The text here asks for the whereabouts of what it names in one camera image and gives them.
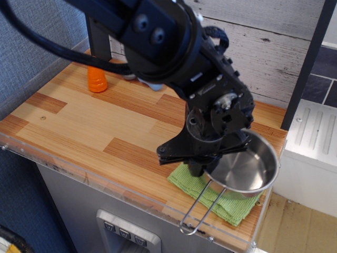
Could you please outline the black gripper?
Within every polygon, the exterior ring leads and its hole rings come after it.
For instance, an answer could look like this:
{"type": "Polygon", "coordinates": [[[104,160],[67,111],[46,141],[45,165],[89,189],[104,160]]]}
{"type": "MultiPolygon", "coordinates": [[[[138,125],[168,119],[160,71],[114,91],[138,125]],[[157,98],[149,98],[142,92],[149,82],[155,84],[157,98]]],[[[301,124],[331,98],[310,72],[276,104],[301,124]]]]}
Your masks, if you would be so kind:
{"type": "Polygon", "coordinates": [[[181,132],[157,148],[159,163],[187,163],[191,176],[200,177],[203,165],[212,164],[225,154],[247,149],[251,138],[243,130],[251,123],[251,107],[235,106],[225,110],[218,106],[205,114],[187,106],[181,132]]]}

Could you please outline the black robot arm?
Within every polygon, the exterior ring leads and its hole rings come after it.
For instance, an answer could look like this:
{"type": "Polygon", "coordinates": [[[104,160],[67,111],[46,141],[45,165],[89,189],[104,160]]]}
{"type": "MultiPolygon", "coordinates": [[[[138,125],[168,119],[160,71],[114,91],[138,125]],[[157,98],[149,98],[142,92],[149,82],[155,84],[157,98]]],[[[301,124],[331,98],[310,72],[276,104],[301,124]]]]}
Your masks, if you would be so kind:
{"type": "Polygon", "coordinates": [[[71,1],[124,45],[140,79],[165,84],[185,101],[185,125],[161,145],[161,164],[183,162],[199,177],[227,153],[245,150],[253,122],[252,94],[224,55],[229,41],[202,27],[183,1],[71,1]]]}

